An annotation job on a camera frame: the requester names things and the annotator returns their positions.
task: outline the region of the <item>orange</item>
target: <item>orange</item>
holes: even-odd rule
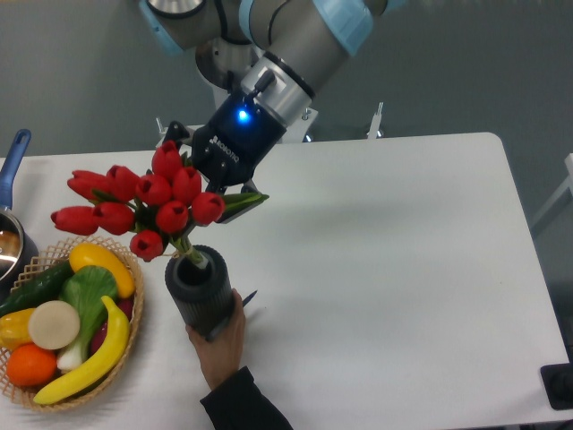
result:
[[[33,343],[14,350],[6,363],[10,382],[20,387],[48,383],[56,373],[56,354]]]

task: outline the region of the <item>bok choy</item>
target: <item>bok choy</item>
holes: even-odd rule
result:
[[[60,293],[60,300],[72,305],[80,316],[80,332],[75,340],[62,349],[57,367],[69,372],[88,359],[91,338],[107,318],[101,298],[117,300],[117,284],[112,273],[98,266],[86,266],[68,279]]]

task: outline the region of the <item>saucepan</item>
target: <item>saucepan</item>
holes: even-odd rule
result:
[[[13,182],[30,139],[29,130],[16,133],[0,170],[0,304],[10,294],[13,283],[26,264],[38,255],[36,244],[12,214]]]

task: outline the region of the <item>red tulip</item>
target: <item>red tulip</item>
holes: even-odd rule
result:
[[[143,230],[132,238],[129,244],[132,253],[150,262],[163,253],[163,241],[161,236],[152,230]]]
[[[192,202],[192,216],[198,223],[208,225],[221,218],[225,210],[225,202],[215,193],[201,193]]]
[[[171,200],[171,185],[160,175],[145,175],[135,186],[135,195],[150,206],[161,206]]]
[[[178,200],[172,200],[159,208],[155,223],[169,235],[182,230],[189,219],[187,207]]]
[[[201,192],[201,174],[194,168],[180,168],[173,178],[173,196],[185,206]]]
[[[89,170],[74,170],[72,175],[73,178],[68,180],[68,186],[85,199],[98,199],[91,193],[93,188],[105,193],[110,192],[107,178],[99,173],[90,172]]]
[[[113,166],[106,174],[111,194],[122,202],[129,202],[135,196],[135,186],[140,177],[125,166]]]
[[[96,223],[112,235],[122,235],[133,227],[135,215],[123,203],[103,202],[93,208]]]
[[[175,173],[183,167],[181,155],[174,141],[164,142],[156,149],[151,160],[151,169],[153,173],[162,175],[166,180],[171,182]]]
[[[98,231],[90,206],[70,206],[53,212],[50,218],[58,230],[74,233],[75,235],[92,235]]]

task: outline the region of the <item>black sleeve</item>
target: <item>black sleeve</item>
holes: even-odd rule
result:
[[[201,404],[216,430],[293,430],[262,395],[246,367],[219,385]]]

